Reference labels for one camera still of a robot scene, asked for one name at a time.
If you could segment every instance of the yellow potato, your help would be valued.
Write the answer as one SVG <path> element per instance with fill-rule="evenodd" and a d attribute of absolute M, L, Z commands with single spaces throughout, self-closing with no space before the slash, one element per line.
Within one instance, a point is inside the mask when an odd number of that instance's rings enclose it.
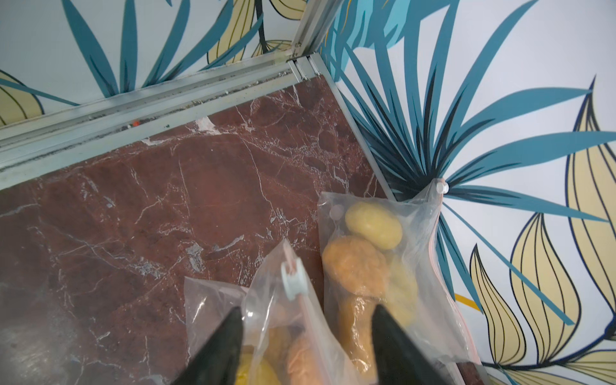
<path fill-rule="evenodd" d="M 389 279 L 385 256 L 360 237 L 341 237 L 323 250 L 323 268 L 346 290 L 359 296 L 383 298 Z"/>
<path fill-rule="evenodd" d="M 291 333 L 286 326 L 271 328 L 267 332 L 269 334 L 269 344 L 263 357 L 276 369 L 284 370 L 286 352 L 291 345 Z"/>
<path fill-rule="evenodd" d="M 248 373 L 252 361 L 252 354 L 242 353 L 240 355 L 240 366 L 237 368 L 235 385 L 248 385 Z M 280 385 L 276 372 L 265 359 L 259 362 L 253 385 Z"/>
<path fill-rule="evenodd" d="M 349 296 L 340 304 L 338 313 L 339 341 L 362 377 L 376 379 L 375 349 L 372 346 L 372 313 L 378 301 Z"/>
<path fill-rule="evenodd" d="M 395 257 L 389 264 L 389 285 L 385 293 L 385 307 L 400 325 L 407 326 L 415 319 L 417 281 L 402 261 Z"/>
<path fill-rule="evenodd" d="M 301 335 L 293 341 L 286 359 L 286 372 L 290 385 L 322 385 L 317 360 L 310 341 Z"/>
<path fill-rule="evenodd" d="M 398 218 L 378 203 L 358 202 L 344 215 L 347 228 L 371 241 L 376 247 L 390 250 L 402 240 Z"/>

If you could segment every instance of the leaf pattern wallpaper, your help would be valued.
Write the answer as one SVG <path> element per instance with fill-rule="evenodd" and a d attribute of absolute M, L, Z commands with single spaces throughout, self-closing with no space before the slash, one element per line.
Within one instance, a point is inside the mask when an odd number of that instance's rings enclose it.
<path fill-rule="evenodd" d="M 494 384 L 616 384 L 615 17 L 345 0 L 319 47 L 396 199 L 447 180 L 439 265 Z"/>
<path fill-rule="evenodd" d="M 291 47 L 303 0 L 3 4 L 0 126 Z"/>

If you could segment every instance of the plastic bag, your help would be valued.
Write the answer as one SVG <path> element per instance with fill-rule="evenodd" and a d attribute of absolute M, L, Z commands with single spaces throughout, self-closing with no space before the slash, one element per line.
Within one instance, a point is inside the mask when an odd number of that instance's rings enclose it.
<path fill-rule="evenodd" d="M 241 306 L 244 337 L 237 385 L 366 383 L 331 334 L 287 240 L 265 257 L 249 289 L 187 277 L 184 296 L 190 355 L 231 308 Z"/>
<path fill-rule="evenodd" d="M 433 180 L 408 202 L 322 193 L 318 229 L 325 317 L 363 377 L 376 382 L 370 317 L 377 303 L 451 383 L 456 362 L 480 359 L 442 280 L 434 235 L 446 183 Z"/>

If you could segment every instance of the metal frame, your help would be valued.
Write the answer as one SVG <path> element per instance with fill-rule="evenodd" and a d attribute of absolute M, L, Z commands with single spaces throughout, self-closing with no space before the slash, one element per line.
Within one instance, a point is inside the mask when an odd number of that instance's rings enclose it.
<path fill-rule="evenodd" d="M 290 57 L 273 52 L 6 126 L 0 189 L 316 76 Z"/>
<path fill-rule="evenodd" d="M 325 62 L 323 61 L 323 59 L 321 59 L 321 56 L 318 54 L 310 55 L 310 61 L 313 63 L 314 68 L 317 70 L 317 73 L 319 73 L 320 75 L 323 75 L 323 77 L 327 81 L 327 84 L 330 86 L 331 92 L 334 94 L 334 97 L 336 98 L 336 101 L 338 102 L 338 105 L 340 106 L 340 109 L 342 110 L 344 117 L 346 118 L 347 122 L 351 126 L 351 129 L 353 130 L 353 133 L 355 134 L 355 137 L 357 138 L 359 145 L 362 147 L 363 153 L 364 155 L 366 155 L 366 158 L 368 159 L 368 162 L 370 163 L 370 167 L 372 167 L 372 171 L 374 172 L 376 179 L 381 184 L 381 187 L 383 188 L 383 191 L 385 192 L 385 196 L 387 196 L 387 199 L 389 200 L 396 201 L 394 193 L 391 191 L 389 184 L 387 184 L 387 181 L 385 180 L 385 177 L 383 176 L 383 173 L 381 172 L 379 165 L 376 163 L 376 159 L 372 155 L 372 151 L 368 147 L 368 144 L 366 143 L 366 140 L 363 138 L 362 133 L 359 131 L 359 128 L 357 127 L 357 124 L 355 123 L 355 119 L 353 119 L 353 116 L 351 115 L 351 111 L 349 111 L 349 108 L 347 107 L 346 103 L 344 102 L 344 99 L 342 98 L 342 94 L 338 90 L 336 83 L 334 83 L 334 79 L 331 77 L 330 72 L 327 70 L 327 66 L 325 65 Z"/>
<path fill-rule="evenodd" d="M 310 0 L 291 43 L 293 57 L 311 54 L 330 28 L 343 0 Z"/>

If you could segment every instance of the marble surface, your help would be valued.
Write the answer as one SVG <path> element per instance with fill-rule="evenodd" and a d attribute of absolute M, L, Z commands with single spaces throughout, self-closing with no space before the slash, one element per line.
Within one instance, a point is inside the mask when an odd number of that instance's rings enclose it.
<path fill-rule="evenodd" d="M 314 78 L 1 191 L 1 382 L 170 382 L 184 277 L 249 285 L 283 237 L 322 295 L 324 190 L 383 196 Z"/>

